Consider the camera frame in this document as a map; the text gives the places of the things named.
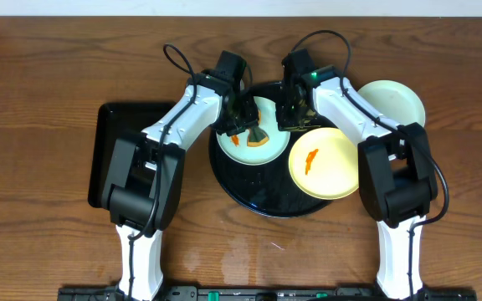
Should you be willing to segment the orange green sponge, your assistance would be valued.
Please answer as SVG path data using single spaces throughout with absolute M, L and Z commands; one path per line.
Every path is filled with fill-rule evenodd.
M 269 141 L 268 134 L 258 126 L 249 128 L 247 147 L 259 147 Z

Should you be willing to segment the light green plate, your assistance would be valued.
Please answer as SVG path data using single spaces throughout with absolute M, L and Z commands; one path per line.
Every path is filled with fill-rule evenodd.
M 376 80 L 361 87 L 358 94 L 379 112 L 402 125 L 416 122 L 425 126 L 423 102 L 404 84 L 392 80 Z
M 232 136 L 216 134 L 220 149 L 230 159 L 249 166 L 273 161 L 285 150 L 290 140 L 290 132 L 278 130 L 275 102 L 259 96 L 255 96 L 254 100 L 261 117 L 259 128 L 268 137 L 266 142 L 249 146 L 249 130 Z

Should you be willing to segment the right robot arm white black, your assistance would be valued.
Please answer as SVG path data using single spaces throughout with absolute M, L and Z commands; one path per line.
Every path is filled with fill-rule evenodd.
M 379 233 L 377 285 L 387 298 L 418 299 L 423 290 L 421 231 L 431 223 L 431 201 L 447 186 L 425 129 L 381 113 L 333 66 L 287 66 L 282 89 L 286 102 L 278 109 L 281 130 L 299 129 L 312 112 L 333 123 L 356 146 L 361 201 Z

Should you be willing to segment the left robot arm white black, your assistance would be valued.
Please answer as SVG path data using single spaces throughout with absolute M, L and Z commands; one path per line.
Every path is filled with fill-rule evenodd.
M 249 107 L 241 80 L 225 72 L 194 74 L 158 121 L 115 141 L 100 204 L 127 257 L 117 285 L 120 300 L 153 300 L 159 292 L 162 233 L 180 200 L 186 153 L 208 127 L 235 121 L 232 105 Z

